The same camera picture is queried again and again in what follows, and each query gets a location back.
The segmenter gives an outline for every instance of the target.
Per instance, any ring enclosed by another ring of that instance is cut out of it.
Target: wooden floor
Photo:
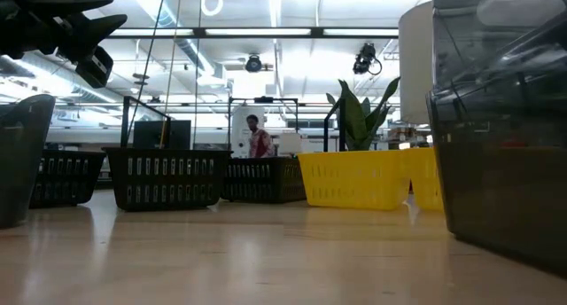
[[[125,214],[111,192],[0,231],[1,304],[567,304],[567,282],[453,240],[439,214],[221,203]]]

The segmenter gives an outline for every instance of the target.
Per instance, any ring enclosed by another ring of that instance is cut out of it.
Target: black basket
[[[208,207],[221,196],[229,152],[105,148],[116,205],[126,211]]]
[[[306,199],[299,160],[291,158],[231,159],[223,198],[255,203]]]
[[[90,201],[105,153],[43,150],[30,208],[76,206]]]

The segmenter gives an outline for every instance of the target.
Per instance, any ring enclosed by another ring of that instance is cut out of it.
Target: white cylinder
[[[428,124],[427,92],[433,88],[433,6],[420,4],[400,19],[401,119]]]

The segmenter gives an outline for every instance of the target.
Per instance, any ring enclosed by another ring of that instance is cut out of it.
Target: black monitor
[[[137,121],[134,125],[134,147],[158,149],[163,121]],[[191,121],[171,121],[169,149],[189,150],[191,147]]]

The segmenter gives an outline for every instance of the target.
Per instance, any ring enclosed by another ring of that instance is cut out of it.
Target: yellow basket
[[[299,155],[307,202],[317,207],[393,210],[408,197],[401,151]]]
[[[417,206],[443,211],[435,151],[432,148],[407,149],[403,153],[403,174],[411,180]]]

